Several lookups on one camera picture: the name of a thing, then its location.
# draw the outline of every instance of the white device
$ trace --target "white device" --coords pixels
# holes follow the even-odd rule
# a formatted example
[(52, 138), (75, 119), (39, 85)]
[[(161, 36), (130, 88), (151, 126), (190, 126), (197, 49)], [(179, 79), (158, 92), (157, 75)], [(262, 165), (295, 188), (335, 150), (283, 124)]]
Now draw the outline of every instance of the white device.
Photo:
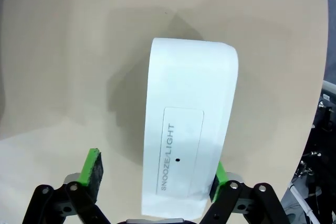
[(221, 42), (153, 40), (144, 132), (142, 214), (199, 218), (222, 153), (238, 76)]

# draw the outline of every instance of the white cable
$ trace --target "white cable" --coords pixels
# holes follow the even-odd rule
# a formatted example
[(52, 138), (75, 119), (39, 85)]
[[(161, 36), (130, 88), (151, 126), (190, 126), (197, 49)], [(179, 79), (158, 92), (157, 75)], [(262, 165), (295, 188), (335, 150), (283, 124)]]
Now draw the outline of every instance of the white cable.
[(300, 193), (298, 192), (298, 190), (296, 189), (295, 185), (292, 182), (289, 183), (288, 189), (292, 192), (295, 199), (298, 201), (300, 206), (303, 208), (304, 212), (309, 217), (311, 222), (313, 224), (320, 224), (319, 220), (314, 215), (313, 210), (311, 210), (307, 202), (303, 199), (303, 197), (300, 195)]

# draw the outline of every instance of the table surface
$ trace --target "table surface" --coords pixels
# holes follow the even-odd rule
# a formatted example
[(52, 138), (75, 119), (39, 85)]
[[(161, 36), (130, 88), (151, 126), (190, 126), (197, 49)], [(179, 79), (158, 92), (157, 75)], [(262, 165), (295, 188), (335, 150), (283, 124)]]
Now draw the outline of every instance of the table surface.
[[(1, 220), (20, 223), (34, 188), (60, 186), (91, 147), (103, 155), (99, 207), (111, 223), (142, 218), (154, 37), (236, 48), (222, 162), (249, 186), (272, 184), (281, 198), (316, 110), (327, 33), (327, 0), (4, 0)], [(230, 220), (244, 223), (239, 215)]]

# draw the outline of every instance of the black dot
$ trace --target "black dot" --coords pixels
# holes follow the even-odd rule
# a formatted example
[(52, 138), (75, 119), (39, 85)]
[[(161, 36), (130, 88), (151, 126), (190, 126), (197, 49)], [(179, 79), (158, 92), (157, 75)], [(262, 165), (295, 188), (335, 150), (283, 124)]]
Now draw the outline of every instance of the black dot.
[(63, 208), (63, 211), (64, 212), (71, 212), (71, 208), (70, 207), (65, 207), (65, 208)]
[(238, 210), (244, 210), (246, 208), (246, 206), (245, 205), (239, 205), (237, 208), (238, 208)]

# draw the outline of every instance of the small hole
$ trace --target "small hole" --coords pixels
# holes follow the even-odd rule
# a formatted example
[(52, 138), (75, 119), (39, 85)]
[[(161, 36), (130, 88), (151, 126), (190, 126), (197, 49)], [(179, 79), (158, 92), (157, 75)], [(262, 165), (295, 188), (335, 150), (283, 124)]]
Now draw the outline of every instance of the small hole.
[(70, 207), (65, 207), (65, 208), (63, 208), (63, 211), (64, 212), (71, 212), (71, 208)]
[(245, 205), (239, 205), (237, 208), (238, 208), (238, 210), (244, 210), (246, 208), (246, 206)]

